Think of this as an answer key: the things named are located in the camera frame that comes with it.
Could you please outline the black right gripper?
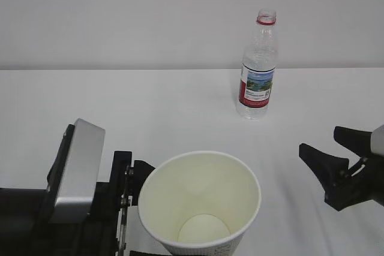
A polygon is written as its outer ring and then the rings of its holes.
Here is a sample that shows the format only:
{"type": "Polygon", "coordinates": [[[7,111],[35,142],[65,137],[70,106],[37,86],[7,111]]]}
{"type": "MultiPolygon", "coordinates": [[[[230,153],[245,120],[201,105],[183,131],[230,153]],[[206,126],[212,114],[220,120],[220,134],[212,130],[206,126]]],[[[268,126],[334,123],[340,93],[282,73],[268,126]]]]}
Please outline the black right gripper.
{"type": "Polygon", "coordinates": [[[319,180],[325,203],[337,211],[373,200],[383,205],[383,157],[371,152],[372,132],[334,128],[334,140],[353,152],[357,162],[323,153],[301,143],[299,157],[319,180]]]}

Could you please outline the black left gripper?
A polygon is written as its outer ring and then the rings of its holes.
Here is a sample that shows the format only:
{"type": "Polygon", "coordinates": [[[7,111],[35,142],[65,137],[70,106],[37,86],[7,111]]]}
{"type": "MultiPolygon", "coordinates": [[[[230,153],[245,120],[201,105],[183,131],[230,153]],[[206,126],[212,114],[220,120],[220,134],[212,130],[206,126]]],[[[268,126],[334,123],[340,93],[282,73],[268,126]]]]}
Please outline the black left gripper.
{"type": "MultiPolygon", "coordinates": [[[[131,205],[137,206],[139,194],[155,167],[135,160],[131,168],[132,153],[116,151],[108,182],[98,182],[85,220],[77,226],[72,255],[124,255],[126,242],[127,209],[129,206],[129,171],[131,205]]],[[[168,256],[165,252],[131,250],[129,256],[168,256]]]]}

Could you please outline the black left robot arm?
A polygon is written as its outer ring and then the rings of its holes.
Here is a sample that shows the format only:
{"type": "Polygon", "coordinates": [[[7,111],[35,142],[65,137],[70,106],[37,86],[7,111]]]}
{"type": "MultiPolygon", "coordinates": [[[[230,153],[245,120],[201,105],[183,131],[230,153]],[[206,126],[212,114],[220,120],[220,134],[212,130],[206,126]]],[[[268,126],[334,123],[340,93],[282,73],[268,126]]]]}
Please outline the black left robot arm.
{"type": "Polygon", "coordinates": [[[128,207],[154,167],[116,151],[110,179],[96,184],[94,199],[80,223],[38,223],[44,189],[1,189],[1,255],[123,255],[128,207]]]}

